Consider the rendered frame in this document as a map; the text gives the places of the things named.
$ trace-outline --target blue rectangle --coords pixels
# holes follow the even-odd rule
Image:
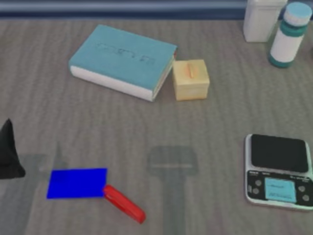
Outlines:
[[[98,25],[68,65],[154,90],[177,46]]]
[[[274,201],[296,202],[293,181],[265,178],[265,198]]]
[[[53,170],[47,199],[103,197],[107,169]]]

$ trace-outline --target red object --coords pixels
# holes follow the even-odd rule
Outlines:
[[[145,221],[145,212],[111,185],[106,185],[103,188],[103,192],[106,199],[131,218],[138,221],[140,224]]]

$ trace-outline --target yellow wooden block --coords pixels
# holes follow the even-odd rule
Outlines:
[[[173,83],[177,101],[205,99],[210,78],[204,60],[174,61]]]

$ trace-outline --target white plastic box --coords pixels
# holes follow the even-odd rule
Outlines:
[[[248,43],[268,41],[282,8],[288,0],[248,0],[244,36]]]

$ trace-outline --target scale button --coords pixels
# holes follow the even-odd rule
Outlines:
[[[305,191],[305,187],[304,186],[299,186],[298,189],[299,189],[300,192],[304,192]]]
[[[259,191],[257,188],[254,188],[254,189],[252,190],[252,192],[253,192],[254,194],[258,194],[260,191]]]
[[[262,184],[262,181],[261,181],[261,180],[255,181],[255,185],[256,185],[256,186],[261,186],[261,184]]]
[[[302,197],[302,199],[307,202],[307,201],[309,201],[310,197],[308,195],[304,195]]]

